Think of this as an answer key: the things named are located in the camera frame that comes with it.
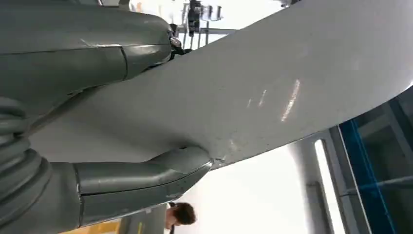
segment fluorescent light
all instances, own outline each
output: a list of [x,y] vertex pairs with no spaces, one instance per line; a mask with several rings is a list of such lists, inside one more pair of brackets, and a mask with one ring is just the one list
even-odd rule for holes
[[331,179],[330,170],[328,169],[327,155],[324,149],[324,142],[317,140],[314,143],[317,153],[317,161],[321,173],[321,179],[324,187],[325,196],[327,199],[328,211],[330,213],[331,224],[334,234],[345,234],[343,220],[341,219],[340,209],[337,202],[336,193],[334,191],[333,181]]

